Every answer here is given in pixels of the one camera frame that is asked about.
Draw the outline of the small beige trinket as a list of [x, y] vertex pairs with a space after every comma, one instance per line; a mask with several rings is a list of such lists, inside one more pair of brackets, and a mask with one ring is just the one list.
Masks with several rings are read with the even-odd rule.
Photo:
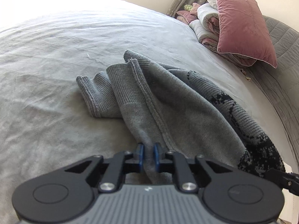
[[251, 78], [249, 76], [247, 76], [247, 73], [244, 69], [240, 69], [240, 71], [242, 72], [242, 74], [245, 76], [247, 81], [251, 81]]

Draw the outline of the grey bed sheet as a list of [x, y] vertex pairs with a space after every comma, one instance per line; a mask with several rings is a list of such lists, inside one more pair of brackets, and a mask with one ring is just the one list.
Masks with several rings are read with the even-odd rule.
[[24, 181], [135, 148], [124, 121], [90, 116], [75, 80], [124, 62], [126, 50], [213, 81], [296, 167], [268, 98], [187, 25], [122, 0], [1, 0], [1, 223], [17, 222], [11, 196]]

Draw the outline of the pink velvet pillow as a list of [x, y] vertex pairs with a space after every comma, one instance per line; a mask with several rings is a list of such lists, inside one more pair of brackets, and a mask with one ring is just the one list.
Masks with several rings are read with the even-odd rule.
[[264, 17], [256, 0], [216, 0], [219, 20], [217, 52], [262, 61], [278, 61]]

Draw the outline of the grey quilted headboard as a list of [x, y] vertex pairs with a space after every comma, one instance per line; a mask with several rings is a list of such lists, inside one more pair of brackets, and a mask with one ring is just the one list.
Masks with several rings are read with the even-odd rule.
[[278, 67], [256, 62], [248, 69], [262, 95], [256, 119], [283, 161], [298, 172], [298, 32], [271, 17], [265, 22]]

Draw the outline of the grey knit sweater black pattern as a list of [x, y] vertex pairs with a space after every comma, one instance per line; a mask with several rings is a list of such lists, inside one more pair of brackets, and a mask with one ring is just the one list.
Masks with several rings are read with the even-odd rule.
[[264, 130], [227, 93], [201, 74], [134, 51], [93, 78], [76, 82], [94, 118], [121, 118], [135, 140], [188, 158], [202, 154], [262, 177], [285, 170]]

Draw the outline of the folded grey pink duvet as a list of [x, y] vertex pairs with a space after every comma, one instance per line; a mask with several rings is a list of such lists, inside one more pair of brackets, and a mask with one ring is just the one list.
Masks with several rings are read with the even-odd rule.
[[197, 19], [192, 21], [189, 27], [193, 29], [199, 43], [236, 66], [249, 67], [257, 61], [247, 56], [232, 53], [221, 54], [217, 51], [220, 27], [216, 0], [207, 0], [207, 3], [199, 6]]

